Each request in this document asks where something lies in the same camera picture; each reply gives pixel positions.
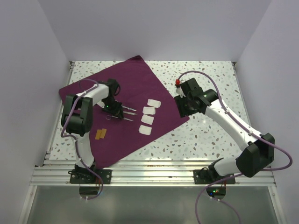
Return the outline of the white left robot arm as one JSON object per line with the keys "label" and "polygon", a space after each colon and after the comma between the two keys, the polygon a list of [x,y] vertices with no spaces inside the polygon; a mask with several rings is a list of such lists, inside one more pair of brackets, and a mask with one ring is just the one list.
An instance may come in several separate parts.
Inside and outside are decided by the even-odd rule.
{"label": "white left robot arm", "polygon": [[86,183],[92,183],[97,178],[97,171],[91,166],[94,156],[91,151],[89,133],[93,126],[93,107],[102,102],[103,111],[124,119],[122,103],[115,100],[120,92],[120,85],[115,79],[106,82],[90,80],[94,85],[75,95],[67,95],[64,101],[61,117],[62,138],[72,138],[76,152],[76,166],[83,168],[80,177]]}

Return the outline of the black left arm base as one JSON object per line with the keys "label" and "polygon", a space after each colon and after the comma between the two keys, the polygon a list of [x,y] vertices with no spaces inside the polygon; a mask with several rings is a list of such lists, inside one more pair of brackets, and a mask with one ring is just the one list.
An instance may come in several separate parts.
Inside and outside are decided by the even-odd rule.
{"label": "black left arm base", "polygon": [[75,165],[74,169],[68,171],[70,175],[71,184],[110,184],[112,178],[112,170],[110,169],[97,169],[95,165],[90,168],[97,175],[93,174],[86,168]]}

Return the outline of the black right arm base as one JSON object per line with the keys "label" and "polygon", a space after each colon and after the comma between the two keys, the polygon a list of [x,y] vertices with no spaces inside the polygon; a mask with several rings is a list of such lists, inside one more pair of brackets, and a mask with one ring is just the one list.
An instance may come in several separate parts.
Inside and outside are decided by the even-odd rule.
{"label": "black right arm base", "polygon": [[233,176],[233,174],[220,176],[215,170],[208,169],[208,168],[193,170],[193,178],[195,184],[211,184],[215,181],[228,178],[231,176]]}

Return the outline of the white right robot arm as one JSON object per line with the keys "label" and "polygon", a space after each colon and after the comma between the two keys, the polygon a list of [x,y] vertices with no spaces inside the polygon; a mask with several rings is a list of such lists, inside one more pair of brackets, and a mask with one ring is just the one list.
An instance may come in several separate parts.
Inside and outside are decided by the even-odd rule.
{"label": "white right robot arm", "polygon": [[220,158],[203,168],[199,176],[207,182],[219,183],[227,175],[242,173],[253,177],[274,160],[274,137],[261,134],[242,119],[233,120],[228,106],[220,100],[215,90],[203,91],[195,78],[184,82],[176,80],[178,96],[175,102],[181,117],[202,113],[214,120],[235,141],[241,150],[236,158]]}

